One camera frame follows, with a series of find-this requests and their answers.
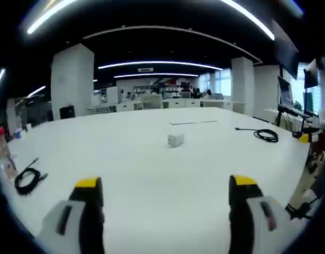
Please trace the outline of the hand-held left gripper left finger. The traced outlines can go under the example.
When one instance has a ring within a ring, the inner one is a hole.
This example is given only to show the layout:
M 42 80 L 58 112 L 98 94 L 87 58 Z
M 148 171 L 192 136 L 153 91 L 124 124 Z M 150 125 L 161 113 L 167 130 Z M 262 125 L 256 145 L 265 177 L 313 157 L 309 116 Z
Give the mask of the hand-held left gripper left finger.
M 45 253 L 104 253 L 103 206 L 101 178 L 79 180 L 44 217 L 36 242 Z

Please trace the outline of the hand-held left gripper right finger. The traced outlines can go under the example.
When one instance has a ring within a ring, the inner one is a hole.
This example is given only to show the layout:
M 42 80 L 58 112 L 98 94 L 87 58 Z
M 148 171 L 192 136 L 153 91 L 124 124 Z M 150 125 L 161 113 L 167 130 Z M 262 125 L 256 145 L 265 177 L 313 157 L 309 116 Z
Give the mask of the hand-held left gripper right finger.
M 229 253 L 282 253 L 288 246 L 289 213 L 252 178 L 230 176 L 229 206 Z

